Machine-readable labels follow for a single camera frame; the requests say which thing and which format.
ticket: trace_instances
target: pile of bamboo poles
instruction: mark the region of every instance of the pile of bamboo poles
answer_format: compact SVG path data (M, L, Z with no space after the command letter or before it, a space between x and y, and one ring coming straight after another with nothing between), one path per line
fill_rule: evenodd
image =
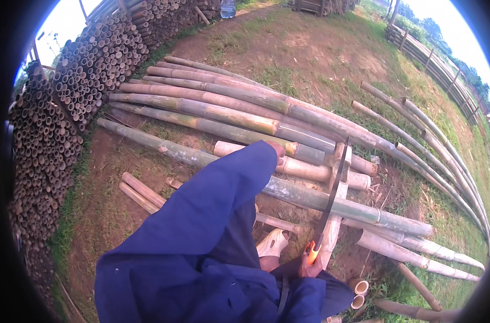
M327 16L330 13L345 14L348 10L354 10L357 0L294 0L293 10L307 11L317 16Z
M453 145L448 141L442 131L431 121L425 113L407 99L403 99L401 103L396 102L388 95L382 93L377 88L366 82L360 84L360 88L372 94L374 97L384 101L392 107L404 118L409 120L418 130L421 131L421 137L424 141L433 148L439 155L442 161L435 158L421 144L410 137L400 128L396 127L390 121L382 118L377 113L369 108L359 104L356 101L352 102L352 107L368 117L376 120L381 125L387 127L401 138L405 139L417 152L422 153L425 158L450 180L451 184L442 178L433 168L426 164L414 152L403 146L401 143L396 144L396 149L402 152L406 157L412 159L419 167L419 173L423 175L429 182L435 185L439 190L445 192L459 208L470 217L478 229L482 232L488 242L490 252L490 226L487 221L487 214L484 209L484 204L468 168L464 164L459 153Z
M345 135L348 135L352 142L370 149L378 148L398 158L433 184L440 186L440 183L434 181L434 177L426 171L426 167L402 151L399 145L396 147L349 120L277 93L238 74L171 56L165 57L165 60L166 62L158 62L156 67L148 68L149 75L145 76L144 80L132 80L131 84L122 85L120 90L126 94L112 94L110 105L120 110L199 129L245 144L261 139L276 141L287 149L288 156L300 159L297 161L286 157L286 168L278 167L277 171L323 182L330 182L334 176L332 170L335 169L334 163L337 160L334 155L337 154L338 149L335 146L343 145L336 144L335 140L341 141ZM98 124L199 168L216 158L108 120L99 119ZM218 142L215 155L224 156L241 147ZM318 150L324 153L323 159ZM351 168L360 168L364 173L376 174L376 167L371 168L369 162L353 157L354 155L348 159ZM468 256L457 254L417 237L429 236L432 230L429 225L346 200L347 188L356 185L352 180L352 174L355 173L348 171L349 179L343 183L344 194L336 198L336 206L333 207L332 213L339 221L335 229L330 229L330 236L332 232L338 232L342 218L352 219L367 227L378 229L384 227L385 231L379 230L375 234L380 236L379 239L383 244L400 248L402 256L399 259L402 261L407 259L405 257L413 257L415 264L422 267L425 258L413 256L414 253L405 249L409 248L422 252L437 252L445 259L483 268L480 262ZM271 177L264 192L284 201L317 210L324 209L328 196L326 193L307 189L276 177ZM474 275L456 271L448 266L435 263L434 266L432 271L443 275L461 279L478 279Z
M147 53L124 9L89 24L74 42L66 42L50 75L55 101L83 131L103 103L104 93L125 81Z
M203 0L198 1L195 4L201 11L202 14L209 20L218 17L220 15L220 1L219 0ZM198 23L203 23L203 18L198 17Z
M58 228L58 208L74 184L72 166L82 157L83 142L52 93L41 68L35 68L10 108L17 163L9 217L29 275L47 302L53 266L46 240Z
M385 29L387 39L404 51L411 58L421 63L424 69L432 76L439 85L451 96L460 107L462 113L471 125L477 124L477 103L469 93L468 89L459 80L460 70L454 72L433 50L427 48L421 42L408 34L407 31L395 26L388 25Z

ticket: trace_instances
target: curved bamboo pole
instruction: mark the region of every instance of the curved bamboo pole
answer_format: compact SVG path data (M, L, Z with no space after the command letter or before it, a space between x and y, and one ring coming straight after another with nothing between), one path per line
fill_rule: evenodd
M174 57L174 56L166 56L166 57L164 57L164 60L167 61L168 63L174 63L174 64L178 64L178 65L184 65L184 66L188 66L188 67L192 67L192 68L196 68L196 69L201 69L201 70L204 70L204 71L213 72L213 73L220 74L220 75L230 76L231 78L235 78L235 79L241 80L242 82L246 82L246 83L249 83L249 84L255 84L257 86L261 86L261 87L267 88L266 86L262 85L261 83L258 83L256 81L252 81L250 79L247 79L243 75L232 73L232 72L223 70L221 68L217 68L217 67L214 67L214 66L206 65L206 64L199 63L199 62L196 62L196 61L190 61L188 59L183 59L183 58Z
M340 136L337 136L336 134L330 131L326 131L322 128L310 125L301 120L282 114L278 111L271 110L269 108L262 107L257 104L249 103L243 100L238 100L228 96L215 94L212 92L205 92L196 89L188 89L184 87L175 87L171 85L165 85L163 83L146 81L146 80L130 80L130 84L123 83L119 86L119 89L128 93L155 94L155 95L162 95L167 97L190 99L190 100L205 102L209 104L215 104L216 106L228 107L233 110L247 112L250 114L254 114L257 116L261 116L273 120L278 120L283 123L287 123L289 125L300 127L309 132L313 132L316 134L316 136L314 136L316 138L319 138L318 135L322 136L320 140L329 144L329 145L324 145L323 148L327 146L328 149L334 149L334 143L336 139L341 138ZM373 164L356 155L352 156L351 166L355 170L360 171L369 176L376 176L378 173L376 164Z
M359 238L356 242L357 245L370 249L386 257L396 259L397 261L409 262L412 266L453 278L465 279L473 282L480 280L480 278L475 275L471 275L465 271L461 271L459 269L443 265L440 262L420 256L400 245L376 236L369 231L364 231L361 229L358 236Z
M250 145L260 140L274 141L280 144L281 146L283 146L286 150L286 154L289 156L292 156L294 158L315 165L322 165L322 162L324 161L324 152L317 150L315 148L301 145L299 143L293 143L266 134L257 133L254 131L221 124L219 122L215 122L212 120L192 117L192 116L175 113L175 112L158 110L151 107L141 107L141 106L136 106L133 104L117 102L117 101L112 101L110 103L110 106L123 111L132 112L147 117L155 118L158 120L171 122L177 125L197 129L223 138L238 141L243 144Z
M218 157L208 153L184 147L103 118L98 118L97 124L197 168L203 168L210 162L218 159ZM329 199L329 194L302 187L274 176L270 178L268 184L263 188L263 192L283 201L297 203L319 211L325 210ZM331 213L347 219L376 224L388 229L395 229L418 236L430 236L433 231L432 226L427 223L397 216L343 198L335 199Z
M400 272L405 276L405 278L412 284L419 294L422 295L422 297L426 300L426 302L430 305L430 307L437 312L440 312L443 310L442 305L439 303L439 301L433 296L432 293L428 290L426 286L422 283L422 281L419 280L419 278L414 275L413 272L410 271L410 269L405 266L404 263L395 261L394 259L391 259L392 263L400 270Z
M453 187L451 187L446 181L439 176L433 169L431 169L421 158L419 158L415 153L413 153L411 150L409 150L407 147L403 146L401 143L396 144L397 150L403 152L410 158L412 158L418 165L420 165L424 170L426 170L434 179L436 179L442 187L445 189L445 193L448 194L449 197L455 202L455 204L464 211L475 223L475 225L480 229L482 234L488 239L487 236L487 231L485 228L482 226L480 220L478 217L474 214L473 210L469 207L468 203L460 197L460 195L455 192Z
M440 171L442 171L443 174L448 176L448 178L457 185L457 180L453 176L453 174L444 166L440 160L435 158L434 155L432 155L426 148L424 148L417 140L412 138L408 133L404 132L402 129L400 129L398 126L395 124L391 123L389 120L383 118L380 116L378 113L372 111L368 107L364 106L363 104L358 103L357 101L354 101L351 103L351 107L354 108L357 111L360 111L364 113L367 117L371 118L372 120L376 121L382 126L385 126L387 129L390 131L394 132L404 140L406 140L411 146L417 149L418 152L422 153L424 157L426 157L432 164L434 164Z
M369 232L374 233L377 236L387 239L390 242L398 244L409 250L426 253L429 255L433 255L437 258L445 259L451 262L460 262L462 264L471 265L474 267L478 267L482 270L485 270L485 267L481 262L476 261L475 259L466 256L464 254L443 247L442 245L437 244L430 240L426 240L420 237L410 236L402 232L392 231L389 229L378 227L376 225L365 224L350 219L342 220L342 224L355 229L367 230Z
M428 322L433 321L451 323L454 322L457 316L461 313L461 310L436 312L434 310L429 310L428 308L399 304L397 302L379 298L373 299L373 304L390 313L396 313L416 320Z

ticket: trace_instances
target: bamboo pole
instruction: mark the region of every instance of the bamboo pole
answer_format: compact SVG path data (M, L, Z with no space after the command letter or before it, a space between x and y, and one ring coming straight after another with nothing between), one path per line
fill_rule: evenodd
M169 111L210 118L294 141L324 152L332 152L335 146L333 141L300 127L200 101L151 94L111 94L110 99L119 102L147 104Z
M197 69L201 69L201 70L205 70L205 71L209 71L209 72L213 72L213 73L217 73L217 74L221 74L221 75L230 76L231 78L241 80L242 82L246 82L249 84L255 84L257 86L267 88L266 86L262 85L261 83L247 79L245 76L242 76L240 74L232 73L232 72L226 71L224 69L217 68L217 67L210 66L210 65L206 65L206 64L199 63L196 61L190 61L188 59L183 59L183 58L174 57L174 56L166 56L166 57L164 57L164 60L169 62L169 63L184 65L184 66L197 68Z
M395 261L394 259L391 259L392 263L400 270L400 272L405 276L405 278L412 284L419 294L422 295L424 300L430 305L430 307L437 312L440 312L443 310L442 305L439 303L439 301L433 296L432 293L428 290L426 286L422 283L422 281L419 280L419 278L414 275L413 272L410 271L410 269L405 266L404 263Z
M436 312L427 308L399 304L385 299L375 298L373 304L390 313L410 317L416 320L450 323L454 322L461 310Z
M460 197L457 192L448 184L442 177L439 176L433 169L431 169L422 159L420 159L416 154L410 151L408 148L403 146L401 143L397 143L396 148L404 152L404 154L408 155L412 158L418 165L420 165L424 170L426 170L434 179L436 179L444 188L444 192L447 193L453 202L459 206L461 210L464 211L475 223L475 225L480 229L482 234L487 238L487 233L484 227L482 226L478 217L474 214L473 210L469 207L469 205Z
M155 118L171 122L177 125L197 129L203 132L211 133L223 138L231 139L241 142L243 144L250 145L260 140L270 140L277 142L286 149L286 154L294 158L306 161L315 165L322 165L324 161L324 152L311 148L299 143L293 143L284 139L279 139L266 134L257 133L254 131L221 124L212 120L192 117L180 113L169 112L164 110L158 110L150 107L140 107L133 104L127 104L123 102L111 102L112 107L117 109L132 112L147 117Z
M193 165L197 168L203 168L218 158L205 152L184 147L103 118L98 118L97 124L107 130L111 130L112 132L118 133L137 143L143 144L158 152L175 158L178 161ZM326 208L329 199L329 195L326 193L308 189L274 176L270 178L268 184L263 188L263 192L283 201L297 203L304 207L319 211L323 211ZM427 223L397 216L380 209L371 208L342 198L335 199L332 213L347 219L377 224L381 227L397 229L418 236L430 236L433 231L432 226Z
M197 12L198 16L200 18L202 18L202 21L207 25L209 26L209 20L207 20L206 16L204 16L204 14L202 13L202 11L200 11L200 8L198 8L197 6L194 6L194 9L195 11Z
M166 199L156 192L154 192L151 188L143 184L140 180L132 176L128 171L123 173L122 179L125 183L130 185L136 192L141 194L145 199L149 200L152 204L161 208L164 203L166 203Z
M134 202L139 204L148 213L154 214L159 210L157 206L151 203L149 200L145 199L141 194L132 189L128 184L121 182L119 183L119 189L122 190L128 197L130 197Z
M214 155L218 157L227 156L245 146L218 141L215 145ZM282 158L283 164L275 168L275 171L281 174L298 176L317 182L328 182L331 178L331 168L325 165L315 166L310 163L300 161L288 156ZM366 191L371 186L371 177L369 175L349 173L349 188Z
M459 183L462 185L462 188L464 189L464 192L466 193L469 202L474 206L477 211L478 218L480 219L480 222L482 223L485 230L485 236L487 238L490 249L490 229L487 223L487 219L484 217L484 211L482 210L481 205L478 203L477 198L474 195L474 191L470 189L467 181L464 179L460 168L457 167L454 159L451 158L451 155L446 151L444 146L442 146L441 143L437 141L435 137L433 137L429 130L424 130L421 133L421 137L426 141L426 143L430 145L430 147L434 149L434 151L442 158L442 160L444 160L446 165L448 165L448 168L452 171Z
M162 95L162 96L175 97L175 98L185 98L185 99L205 102L209 104L214 104L216 106L228 107L234 110L247 112L257 116L282 121L283 123L297 126L304 130L314 133L314 135L312 136L316 140L320 141L319 146L315 148L328 152L334 151L334 143L335 143L334 138L339 138L335 134L331 133L330 131L326 131L322 128L316 127L314 125L310 125L301 120L289 117L278 111L274 111L254 103L249 103L243 100L238 100L235 98L231 98L220 94L215 94L212 92L169 86L169 85L164 85L162 83L156 83L154 81L146 81L146 80L144 81L130 80L130 84L123 83L120 85L119 89L128 93L155 94L155 95ZM378 173L377 166L375 164L365 159L362 159L356 155L352 156L351 166L355 170L358 170L369 176L376 176Z
M481 262L476 261L467 255L445 248L433 241L349 219L342 220L342 224L355 229L367 230L409 250L426 253L437 258L445 259L451 262L460 262L462 264L471 265L485 270L485 267Z
M400 129L398 126L395 124L391 123L389 120L383 118L380 116L378 113L372 111L368 107L364 106L363 104L360 104L356 101L353 100L351 103L351 107L356 109L357 111L360 111L364 113L367 117L371 118L372 120L376 121L382 126L385 126L387 129L390 131L394 132L404 140L406 140L411 146L417 149L418 152L422 153L424 157L426 157L432 164L434 164L440 171L442 171L443 174L448 176L448 178L456 185L460 186L453 176L453 174L444 166L440 160L438 160L434 155L432 155L426 148L424 148L417 140L412 138L409 134L404 132L402 129Z
M358 232L358 240L356 244L397 261L409 262L412 266L425 269L426 271L473 282L480 280L480 278L475 275L471 275L465 271L461 271L459 269L443 265L440 262L420 256L415 252L376 236L369 231L364 231L363 229Z

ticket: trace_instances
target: blue sleeve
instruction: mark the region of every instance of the blue sleeve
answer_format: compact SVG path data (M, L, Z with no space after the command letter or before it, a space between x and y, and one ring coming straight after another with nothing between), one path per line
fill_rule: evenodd
M318 278L299 278L290 284L285 310L278 321L283 323L314 323L322 320L326 281Z
M111 253L208 253L233 210L261 192L276 166L275 150L264 141L210 163Z

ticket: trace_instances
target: cut bamboo piece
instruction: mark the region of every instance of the cut bamboo piece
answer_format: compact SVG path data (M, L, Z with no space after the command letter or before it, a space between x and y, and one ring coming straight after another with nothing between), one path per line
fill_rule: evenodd
M442 305L439 303L439 301L435 298L435 296L430 293L428 288L424 286L422 281L419 280L419 278L414 275L413 272L410 271L407 266L405 266L404 263L395 261L394 259L391 259L392 263L400 270L400 272L405 276L405 278L412 284L419 294L422 295L422 297L427 301L427 303L430 305L430 307L434 311L442 311Z
M466 256L464 254L445 248L442 245L437 244L430 240L426 240L420 237L410 236L402 232L392 231L389 229L385 229L383 227L370 225L370 224L366 224L350 219L342 220L342 224L352 228L364 229L370 231L377 236L387 239L390 242L396 243L409 250L426 253L429 255L433 255L437 258L445 259L452 262L460 262L462 264L468 264L474 267L481 268L482 270L485 270L485 267L481 262L476 261L475 259Z
M132 176L128 171L123 173L123 181L130 185L136 192L141 194L145 199L149 200L152 204L161 208L164 203L166 203L166 199L156 192L154 192L151 188L143 184L140 180Z
M171 178L171 177L168 177L166 179L166 183L175 189L179 189L182 186L181 182L179 182L176 179ZM302 234L306 230L301 225L286 222L286 221L283 221L281 219L277 219L276 217L272 217L272 216L268 216L268 215L264 215L262 213L259 213L257 211L257 205L256 205L256 221L259 221L259 222L262 222L262 223L265 223L265 224L268 224L271 226L275 226L275 227L278 227L278 228L283 229L283 230L292 231L292 232L295 232L298 234Z
M121 189L128 197L130 197L134 202L139 204L148 213L154 214L159 210L159 208L153 205L149 200L145 199L141 194L132 189L128 184L121 182L119 183L119 189Z
M286 154L289 156L307 161L315 165L322 165L322 162L324 161L324 152L315 148L311 148L298 143L293 143L266 134L221 124L212 120L192 117L175 112L158 110L150 107L135 106L133 104L127 104L123 102L111 102L111 106L127 112L132 112L158 120L171 122L177 125L194 128L247 145L250 145L260 140L274 141L282 145L286 150Z
M196 168L203 168L218 158L208 153L184 147L103 118L97 119L97 124L178 161L193 165ZM308 189L274 176L270 178L268 184L263 188L263 192L283 201L297 203L303 207L319 211L325 210L329 199L329 195L326 193ZM433 231L432 226L427 223L397 216L342 198L335 199L331 213L348 219L377 224L378 226L397 229L418 236L430 236Z
M214 155L218 157L227 156L245 146L218 141L215 144ZM318 182L328 182L331 177L331 168L320 165L315 166L310 163L300 161L288 156L282 158L283 164L275 168L281 174L298 176ZM355 190L366 191L371 186L371 177L365 174L349 173L349 187Z
M480 278L475 275L471 275L465 271L461 271L459 269L443 265L440 262L420 256L415 252L405 249L363 229L360 229L356 244L386 257L396 259L397 261L409 262L412 266L425 269L426 271L473 282L480 280Z
M375 298L373 304L390 313L410 317L416 320L450 323L454 322L461 310L447 310L436 312L428 308L399 304L385 299Z
M212 92L200 91L191 88L188 89L183 87L176 87L176 86L165 85L163 83L146 81L146 80L130 80L130 84L123 83L120 85L119 89L128 93L154 94L154 95L161 95L161 96L174 97L174 98L190 99L190 100L205 102L209 104L214 104L216 106L228 107L233 110L238 110L238 111L254 114L257 116L261 116L273 120L283 121L287 124L301 127L302 129L317 134L314 137L315 139L318 139L323 143L321 145L322 150L328 148L330 152L334 151L335 141L333 137L335 138L337 137L335 134L331 133L330 131L326 131L322 128L310 125L301 120L284 115L278 111L274 111L269 108L259 106L258 104L250 103L244 100L239 100L239 99L235 99L232 97L228 97ZM371 163L365 159L362 159L356 155L352 156L351 166L355 170L358 170L369 176L376 176L378 174L376 164Z

